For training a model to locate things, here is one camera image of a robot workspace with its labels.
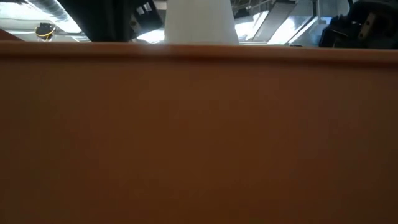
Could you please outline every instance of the orange surface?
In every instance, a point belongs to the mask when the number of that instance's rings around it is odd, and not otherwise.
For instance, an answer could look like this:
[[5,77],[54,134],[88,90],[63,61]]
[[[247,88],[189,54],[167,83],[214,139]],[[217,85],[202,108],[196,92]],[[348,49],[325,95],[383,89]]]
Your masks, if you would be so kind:
[[398,223],[398,53],[0,44],[1,223]]

